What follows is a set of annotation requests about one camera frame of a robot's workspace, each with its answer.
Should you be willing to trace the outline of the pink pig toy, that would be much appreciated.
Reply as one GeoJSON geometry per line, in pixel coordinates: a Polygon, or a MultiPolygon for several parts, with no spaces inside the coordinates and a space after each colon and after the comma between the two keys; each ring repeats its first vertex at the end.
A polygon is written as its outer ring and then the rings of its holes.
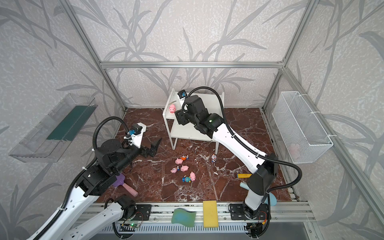
{"type": "Polygon", "coordinates": [[[188,166],[182,166],[182,167],[180,168],[180,171],[182,171],[182,172],[186,172],[186,171],[188,171],[188,169],[189,169],[188,166]]]}
{"type": "Polygon", "coordinates": [[[174,114],[175,111],[176,111],[176,106],[175,106],[175,104],[171,104],[171,105],[169,106],[169,112],[170,112],[171,114],[174,114]]]}
{"type": "Polygon", "coordinates": [[[194,172],[190,173],[190,179],[192,182],[194,182],[196,180],[196,174],[194,172]]]}
{"type": "Polygon", "coordinates": [[[182,159],[176,159],[175,160],[175,164],[177,164],[177,165],[180,165],[180,164],[182,164],[183,163],[183,160],[182,159]]]}

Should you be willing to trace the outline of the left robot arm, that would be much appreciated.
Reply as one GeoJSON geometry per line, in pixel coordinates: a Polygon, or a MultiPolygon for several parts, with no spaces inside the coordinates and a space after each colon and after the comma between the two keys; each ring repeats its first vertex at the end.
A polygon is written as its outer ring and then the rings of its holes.
{"type": "Polygon", "coordinates": [[[123,195],[96,216],[77,227],[74,226],[83,212],[117,182],[118,176],[126,167],[132,165],[137,157],[156,155],[162,140],[156,140],[149,148],[142,146],[146,129],[146,125],[142,123],[128,128],[124,120],[116,116],[101,121],[95,129],[92,139],[94,159],[75,177],[61,206],[36,233],[30,236],[30,239],[89,240],[112,223],[120,219],[133,218],[137,212],[136,203],[129,196],[123,195]],[[113,120],[120,122],[125,128],[124,141],[110,139],[98,146],[97,138],[100,130],[106,123],[113,120]]]}

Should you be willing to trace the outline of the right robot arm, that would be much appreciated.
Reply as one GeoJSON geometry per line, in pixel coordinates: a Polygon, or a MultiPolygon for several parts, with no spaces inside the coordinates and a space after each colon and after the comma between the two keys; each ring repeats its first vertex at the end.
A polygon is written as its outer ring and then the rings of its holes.
{"type": "Polygon", "coordinates": [[[243,202],[244,211],[250,219],[263,204],[270,203],[272,191],[287,189],[300,182],[303,172],[299,166],[280,161],[276,155],[267,155],[252,146],[232,129],[225,115],[223,101],[217,91],[203,86],[193,89],[190,93],[181,90],[178,92],[178,98],[181,102],[181,109],[175,112],[178,124],[183,126],[192,124],[201,134],[230,150],[251,172],[252,175],[247,182],[248,194],[243,202]],[[217,97],[221,115],[208,111],[201,97],[195,95],[198,90],[209,90],[217,97]],[[290,183],[272,187],[279,165],[295,169],[298,175],[290,183]]]}

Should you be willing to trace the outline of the teal blue Doraemon figure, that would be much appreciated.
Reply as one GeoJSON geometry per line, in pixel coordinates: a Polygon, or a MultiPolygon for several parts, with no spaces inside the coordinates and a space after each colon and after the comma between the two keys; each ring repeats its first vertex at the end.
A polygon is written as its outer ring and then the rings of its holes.
{"type": "Polygon", "coordinates": [[[184,177],[182,177],[182,182],[183,182],[183,183],[190,183],[191,181],[192,181],[191,178],[188,177],[188,176],[184,176],[184,177]]]}

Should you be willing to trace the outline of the green blue sponge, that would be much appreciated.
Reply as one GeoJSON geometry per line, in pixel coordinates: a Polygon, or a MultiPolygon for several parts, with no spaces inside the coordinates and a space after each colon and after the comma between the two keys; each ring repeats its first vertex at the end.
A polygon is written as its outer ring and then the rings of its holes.
{"type": "Polygon", "coordinates": [[[193,228],[195,226],[196,214],[196,212],[188,212],[181,208],[175,209],[171,223],[180,224],[187,228],[193,228]]]}

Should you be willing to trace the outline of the green circuit board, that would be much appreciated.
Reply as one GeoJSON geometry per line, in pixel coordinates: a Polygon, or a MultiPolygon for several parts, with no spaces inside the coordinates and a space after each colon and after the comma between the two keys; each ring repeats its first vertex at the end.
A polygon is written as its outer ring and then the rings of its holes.
{"type": "Polygon", "coordinates": [[[135,229],[139,229],[141,225],[141,223],[121,224],[121,230],[126,232],[135,231],[135,229]]]}

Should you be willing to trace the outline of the yellow toy spatula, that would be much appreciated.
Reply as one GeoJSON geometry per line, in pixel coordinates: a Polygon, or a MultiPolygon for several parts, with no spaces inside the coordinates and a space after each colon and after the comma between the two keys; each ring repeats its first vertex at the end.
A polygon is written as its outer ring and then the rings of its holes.
{"type": "Polygon", "coordinates": [[[252,174],[237,174],[237,178],[239,179],[247,179],[250,178],[252,174]]]}

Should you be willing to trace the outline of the yellow sponge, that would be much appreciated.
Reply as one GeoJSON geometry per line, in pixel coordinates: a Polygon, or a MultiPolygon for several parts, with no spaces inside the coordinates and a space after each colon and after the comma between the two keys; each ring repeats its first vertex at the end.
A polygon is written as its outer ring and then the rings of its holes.
{"type": "Polygon", "coordinates": [[[219,218],[216,201],[203,201],[204,228],[218,228],[219,218]]]}

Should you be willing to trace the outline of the pink object in basket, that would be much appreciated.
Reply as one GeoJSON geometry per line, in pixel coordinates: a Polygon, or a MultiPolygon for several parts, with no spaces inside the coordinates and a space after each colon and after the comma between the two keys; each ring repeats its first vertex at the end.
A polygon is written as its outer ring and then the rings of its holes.
{"type": "Polygon", "coordinates": [[[291,144],[289,147],[288,147],[288,150],[289,150],[289,153],[290,153],[290,156],[291,158],[296,161],[300,158],[301,156],[301,153],[300,153],[300,148],[301,146],[299,144],[291,144]]]}

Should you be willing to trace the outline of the teal toy utensil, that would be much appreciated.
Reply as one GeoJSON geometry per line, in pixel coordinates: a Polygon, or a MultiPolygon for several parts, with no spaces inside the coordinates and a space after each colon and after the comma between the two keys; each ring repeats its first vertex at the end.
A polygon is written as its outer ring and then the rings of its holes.
{"type": "MultiPolygon", "coordinates": [[[[246,183],[241,182],[240,187],[246,190],[250,190],[248,185],[246,183]]],[[[277,199],[273,193],[270,193],[270,202],[272,206],[275,206],[277,204],[277,199]]]]}

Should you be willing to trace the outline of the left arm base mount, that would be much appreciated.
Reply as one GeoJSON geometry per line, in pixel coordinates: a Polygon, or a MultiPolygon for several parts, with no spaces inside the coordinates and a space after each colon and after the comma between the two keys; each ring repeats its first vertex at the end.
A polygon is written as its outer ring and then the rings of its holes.
{"type": "Polygon", "coordinates": [[[114,203],[120,205],[123,211],[121,220],[126,221],[148,221],[151,215],[152,205],[137,204],[127,195],[122,195],[114,200],[114,203]]]}

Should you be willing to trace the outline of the clear plastic wall bin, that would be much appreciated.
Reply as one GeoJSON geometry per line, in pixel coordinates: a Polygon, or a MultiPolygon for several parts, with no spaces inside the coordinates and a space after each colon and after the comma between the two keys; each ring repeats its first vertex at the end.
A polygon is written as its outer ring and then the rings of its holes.
{"type": "Polygon", "coordinates": [[[67,94],[9,155],[23,163],[58,162],[97,107],[94,97],[67,94]]]}

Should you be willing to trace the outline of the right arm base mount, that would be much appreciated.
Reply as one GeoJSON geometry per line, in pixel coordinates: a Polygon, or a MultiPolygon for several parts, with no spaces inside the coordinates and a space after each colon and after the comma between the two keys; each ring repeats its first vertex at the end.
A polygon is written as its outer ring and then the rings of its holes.
{"type": "Polygon", "coordinates": [[[242,204],[229,204],[228,210],[231,215],[231,220],[256,220],[264,221],[270,220],[270,208],[268,204],[261,204],[257,210],[252,210],[245,203],[242,204]]]}

